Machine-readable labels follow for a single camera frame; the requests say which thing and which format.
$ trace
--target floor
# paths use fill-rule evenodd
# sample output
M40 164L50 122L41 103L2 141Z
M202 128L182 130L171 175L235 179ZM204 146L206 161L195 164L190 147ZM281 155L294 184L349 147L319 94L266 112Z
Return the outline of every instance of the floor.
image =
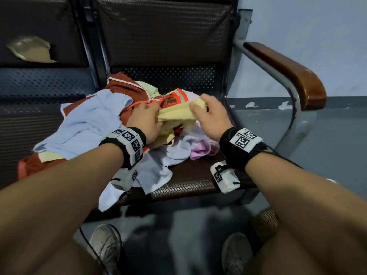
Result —
M271 146L279 141L291 118L290 110L236 113L244 126ZM367 199L366 138L367 109L324 109L290 159ZM225 238L232 232L248 231L249 218L269 206L262 194L249 205L237 205L240 194L235 191L126 207L121 218L104 222L121 232L127 274L223 274L220 252ZM104 222L84 224L87 238ZM86 245L79 233L75 239Z

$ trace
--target purple cloth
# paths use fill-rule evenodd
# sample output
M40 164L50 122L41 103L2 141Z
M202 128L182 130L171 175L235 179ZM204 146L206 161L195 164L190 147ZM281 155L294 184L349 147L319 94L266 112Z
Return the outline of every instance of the purple cloth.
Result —
M200 141L195 148L191 150L190 159L196 160L205 155L216 155L219 148L216 146L211 146L207 141Z

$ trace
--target wooden armrest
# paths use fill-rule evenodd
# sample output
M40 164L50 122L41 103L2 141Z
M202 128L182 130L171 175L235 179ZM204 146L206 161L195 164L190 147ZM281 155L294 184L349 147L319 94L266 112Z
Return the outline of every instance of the wooden armrest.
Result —
M307 67L259 42L245 42L243 47L291 81L300 96L302 110L319 110L325 106L324 85Z

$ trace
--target light green cloth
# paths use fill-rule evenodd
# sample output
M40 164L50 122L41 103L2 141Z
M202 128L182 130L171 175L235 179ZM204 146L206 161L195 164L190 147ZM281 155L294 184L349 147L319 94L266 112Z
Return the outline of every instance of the light green cloth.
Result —
M150 98L154 98L156 96L161 95L158 92L158 89L148 83L142 82L142 81L135 81L136 83L138 83L141 87L143 87L149 94Z

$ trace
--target hand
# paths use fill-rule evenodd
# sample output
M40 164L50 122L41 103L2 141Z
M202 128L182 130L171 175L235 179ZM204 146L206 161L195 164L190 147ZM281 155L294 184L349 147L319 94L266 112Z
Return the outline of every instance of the hand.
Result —
M202 94L200 97L207 104L206 112L194 103L190 103L191 112L200 122L201 129L211 139L219 142L224 132L233 127L224 106L213 96Z
M157 113L161 108L157 103L148 106L146 103L140 104L132 111L126 127L139 128L146 137L146 143L152 143L158 136L163 122L157 119Z

